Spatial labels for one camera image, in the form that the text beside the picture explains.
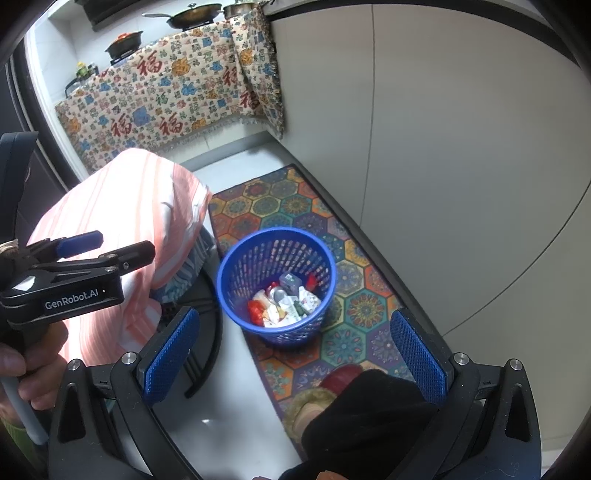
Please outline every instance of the screw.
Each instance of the screw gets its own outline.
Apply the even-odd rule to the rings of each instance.
[[[138,359],[138,354],[135,352],[127,352],[124,353],[123,356],[121,357],[121,361],[125,364],[125,365],[131,365],[132,363],[134,363],[136,360]]]
[[[523,368],[523,364],[517,360],[516,358],[512,358],[511,360],[509,360],[509,365],[511,366],[511,368],[513,370],[519,371]]]
[[[453,359],[458,365],[466,365],[470,361],[470,357],[465,353],[456,353]]]
[[[82,365],[82,362],[75,358],[68,364],[68,370],[78,370],[78,367]]]

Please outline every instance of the gray handle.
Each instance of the gray handle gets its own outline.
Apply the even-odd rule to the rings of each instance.
[[[31,404],[24,401],[18,394],[18,378],[0,377],[0,382],[14,410],[17,411],[18,417],[21,419],[29,438],[36,445],[45,445],[49,440],[47,432],[35,416]]]
[[[166,17],[166,18],[172,18],[172,15],[168,15],[168,14],[142,14],[142,17],[147,17],[147,18],[158,18],[158,17]]]

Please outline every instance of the pink striped cloth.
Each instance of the pink striped cloth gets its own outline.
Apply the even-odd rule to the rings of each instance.
[[[156,248],[154,262],[121,277],[125,301],[69,320],[60,354],[86,365],[115,362],[138,352],[160,321],[160,304],[149,298],[178,271],[193,247],[211,193],[188,170],[146,150],[130,148],[68,192],[39,221],[29,243],[99,230],[97,255],[142,240]]]

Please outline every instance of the black pants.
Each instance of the black pants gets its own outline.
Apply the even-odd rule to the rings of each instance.
[[[308,425],[308,460],[280,480],[316,480],[326,470],[348,480],[384,480],[436,412],[414,383],[365,371]]]

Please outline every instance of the pan handle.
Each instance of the pan handle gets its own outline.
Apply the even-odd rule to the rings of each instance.
[[[166,17],[166,18],[172,18],[172,15],[168,15],[168,14],[142,14],[142,17],[147,17],[147,18],[158,18],[158,17]]]

